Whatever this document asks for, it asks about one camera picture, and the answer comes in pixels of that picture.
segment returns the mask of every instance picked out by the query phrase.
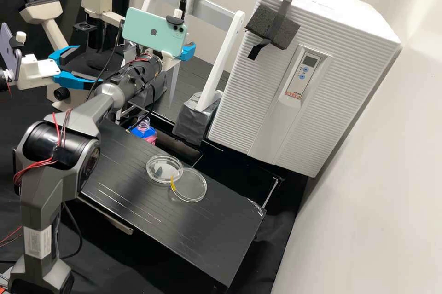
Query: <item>black tape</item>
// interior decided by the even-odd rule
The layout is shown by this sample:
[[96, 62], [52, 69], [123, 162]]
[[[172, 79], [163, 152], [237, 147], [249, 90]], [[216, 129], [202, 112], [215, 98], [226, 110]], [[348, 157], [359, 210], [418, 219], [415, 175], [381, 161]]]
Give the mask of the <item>black tape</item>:
[[276, 14], [275, 18], [273, 19], [272, 25], [268, 29], [267, 34], [264, 36], [262, 41], [254, 46], [252, 50], [250, 50], [249, 55], [247, 58], [251, 60], [255, 60], [256, 57], [259, 54], [259, 51], [261, 51], [262, 48], [264, 48], [266, 45], [272, 42], [272, 40], [275, 38], [276, 33], [281, 28], [281, 24], [284, 21], [284, 18], [287, 14], [287, 11], [289, 9], [289, 6], [293, 0], [283, 0], [281, 3], [281, 6], [279, 7], [278, 13]]
[[54, 148], [54, 153], [52, 154], [52, 159], [63, 165], [72, 165], [72, 152], [61, 146], [56, 146]]

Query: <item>gray robot arm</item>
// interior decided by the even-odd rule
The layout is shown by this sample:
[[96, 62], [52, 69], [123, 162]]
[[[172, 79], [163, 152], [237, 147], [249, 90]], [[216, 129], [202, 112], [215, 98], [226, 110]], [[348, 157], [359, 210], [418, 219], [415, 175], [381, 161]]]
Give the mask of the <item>gray robot arm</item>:
[[100, 122], [161, 72], [161, 61], [155, 56], [146, 58], [141, 65], [137, 70], [131, 69], [130, 64], [123, 66], [111, 82], [97, 88], [95, 97], [74, 108], [61, 145], [55, 122], [63, 123], [66, 112], [57, 113], [55, 120], [48, 115], [44, 121], [34, 123], [20, 141], [16, 151], [19, 167], [49, 157], [57, 162], [30, 169], [22, 176], [24, 255], [11, 270], [11, 293], [70, 292], [74, 279], [70, 267], [59, 257], [57, 242], [61, 203], [77, 197], [95, 168], [100, 155]]

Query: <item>clear plastic dish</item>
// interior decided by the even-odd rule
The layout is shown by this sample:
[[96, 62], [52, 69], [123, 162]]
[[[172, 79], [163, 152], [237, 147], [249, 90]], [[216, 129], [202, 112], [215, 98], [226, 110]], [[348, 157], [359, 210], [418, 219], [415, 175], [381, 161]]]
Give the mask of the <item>clear plastic dish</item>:
[[170, 184], [170, 178], [174, 177], [174, 181], [179, 180], [183, 174], [181, 170], [183, 165], [181, 162], [168, 155], [153, 156], [146, 163], [146, 171], [149, 177], [161, 184]]
[[198, 202], [207, 192], [206, 179], [195, 169], [184, 167], [178, 171], [179, 177], [170, 182], [175, 195], [186, 202]]

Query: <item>control panel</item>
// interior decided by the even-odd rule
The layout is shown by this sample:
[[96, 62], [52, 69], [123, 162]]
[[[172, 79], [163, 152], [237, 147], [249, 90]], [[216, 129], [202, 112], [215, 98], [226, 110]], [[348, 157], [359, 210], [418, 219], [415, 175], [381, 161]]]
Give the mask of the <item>control panel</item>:
[[321, 57], [314, 55], [310, 52], [305, 52], [298, 67], [295, 70], [295, 74], [285, 91], [285, 95], [301, 99], [302, 93], [304, 93], [307, 84], [313, 76], [314, 71], [318, 67], [321, 61]]

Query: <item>cable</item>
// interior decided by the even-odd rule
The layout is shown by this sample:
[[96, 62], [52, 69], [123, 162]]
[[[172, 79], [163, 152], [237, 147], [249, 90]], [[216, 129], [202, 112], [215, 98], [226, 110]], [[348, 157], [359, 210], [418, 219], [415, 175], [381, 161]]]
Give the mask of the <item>cable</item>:
[[19, 230], [21, 230], [22, 226], [17, 227], [12, 233], [10, 233], [8, 236], [6, 236], [4, 239], [2, 239], [0, 241], [0, 243], [3, 243], [4, 241], [6, 241], [8, 238], [10, 238], [11, 236], [13, 236], [15, 233], [17, 233]]
[[68, 124], [71, 111], [72, 111], [72, 108], [69, 108], [69, 109], [66, 110], [66, 114], [64, 115], [63, 126], [61, 128], [62, 140], [63, 140], [63, 148], [66, 145], [66, 125]]
[[11, 242], [16, 241], [16, 240], [17, 240], [18, 238], [20, 238], [21, 236], [23, 236], [23, 234], [19, 234], [19, 235], [17, 235], [15, 238], [13, 238], [13, 239], [11, 239], [11, 240], [9, 240], [9, 241], [7, 241], [7, 242], [1, 244], [1, 245], [0, 245], [0, 248], [6, 246], [6, 245], [8, 245], [8, 244], [10, 244]]
[[[58, 127], [57, 118], [55, 117], [55, 112], [52, 112], [52, 118], [54, 119], [55, 128], [57, 130], [57, 137], [58, 137], [57, 146], [60, 146], [61, 145], [60, 129]], [[20, 187], [21, 186], [21, 178], [28, 170], [30, 170], [32, 168], [36, 168], [36, 167], [43, 167], [43, 166], [55, 164], [56, 162], [57, 162], [57, 160], [54, 160], [54, 161], [52, 160], [52, 156], [45, 159], [45, 160], [35, 162], [35, 163], [25, 167], [24, 169], [18, 171], [12, 179], [13, 179], [14, 183]]]
[[101, 70], [100, 74], [98, 74], [97, 78], [96, 78], [95, 81], [93, 82], [92, 87], [91, 87], [91, 89], [89, 90], [89, 93], [87, 93], [87, 96], [86, 96], [86, 98], [85, 98], [85, 100], [84, 100], [85, 102], [89, 99], [89, 97], [91, 96], [92, 91], [93, 91], [95, 85], [97, 84], [98, 80], [101, 78], [101, 76], [103, 75], [103, 73], [106, 71], [106, 68], [107, 68], [107, 66], [109, 65], [109, 62], [111, 61], [112, 56], [113, 56], [114, 53], [115, 53], [116, 46], [118, 45], [118, 40], [120, 39], [121, 30], [122, 30], [122, 21], [120, 21], [120, 27], [118, 28], [118, 33], [117, 33], [117, 35], [116, 35], [114, 48], [112, 49], [112, 52], [110, 53], [110, 56], [109, 56], [109, 58], [107, 59], [106, 64], [103, 66], [103, 69]]
[[98, 47], [97, 51], [95, 53], [100, 52], [100, 50], [103, 50], [103, 46], [105, 45], [105, 37], [106, 37], [106, 27], [107, 23], [103, 22], [103, 28], [101, 29], [101, 45]]
[[150, 60], [150, 58], [149, 59], [147, 59], [147, 58], [136, 58], [136, 59], [131, 60], [130, 62], [127, 62], [126, 64], [131, 64], [133, 62], [148, 62], [149, 60]]
[[[109, 75], [108, 77], [106, 77], [105, 80], [110, 80], [114, 75], [119, 74], [119, 73], [120, 73], [120, 70], [121, 70], [122, 68], [120, 68], [119, 70], [115, 71], [114, 73], [112, 73], [111, 75]], [[137, 70], [137, 69], [144, 69], [144, 67], [142, 67], [142, 66], [133, 66], [133, 65], [131, 65], [131, 66], [129, 66], [128, 68], [126, 68], [126, 69], [121, 73], [121, 75], [126, 75], [126, 74], [129, 73], [129, 71], [132, 70], [132, 69], [135, 69], [135, 70]]]
[[154, 87], [153, 85], [149, 85], [149, 86], [152, 87], [152, 94], [153, 94], [152, 107], [150, 108], [150, 110], [149, 110], [149, 111], [148, 111], [143, 117], [141, 117], [141, 119], [139, 119], [139, 120], [136, 122], [135, 125], [130, 126], [126, 131], [129, 131], [129, 132], [130, 132], [130, 130], [131, 130], [132, 128], [137, 127], [138, 124], [140, 124], [144, 119], [146, 119], [146, 118], [152, 113], [153, 106], [154, 106], [154, 104], [155, 104], [155, 87]]
[[9, 85], [8, 79], [6, 79], [6, 84], [8, 85], [9, 96], [12, 98], [11, 86]]
[[77, 248], [77, 250], [76, 250], [75, 252], [73, 252], [72, 254], [69, 254], [69, 255], [67, 255], [67, 256], [63, 256], [63, 257], [61, 258], [61, 259], [66, 259], [66, 258], [69, 258], [69, 257], [72, 257], [72, 256], [77, 255], [78, 252], [81, 250], [81, 248], [83, 247], [83, 236], [81, 235], [80, 228], [78, 227], [78, 224], [77, 224], [77, 222], [76, 222], [75, 219], [74, 219], [74, 216], [73, 216], [72, 213], [70, 212], [70, 210], [69, 210], [69, 208], [68, 208], [68, 206], [66, 205], [65, 202], [63, 202], [63, 207], [66, 209], [66, 212], [68, 213], [68, 216], [69, 216], [70, 220], [71, 220], [72, 223], [74, 224], [75, 230], [76, 230], [76, 232], [77, 232], [77, 234], [78, 234], [78, 238], [80, 239], [80, 243], [78, 244], [78, 248]]
[[60, 146], [60, 144], [61, 144], [61, 139], [60, 139], [60, 129], [59, 129], [59, 127], [58, 127], [57, 119], [55, 118], [55, 112], [52, 112], [52, 118], [54, 119], [55, 128], [56, 128], [56, 130], [57, 130], [57, 138], [58, 138], [57, 146]]

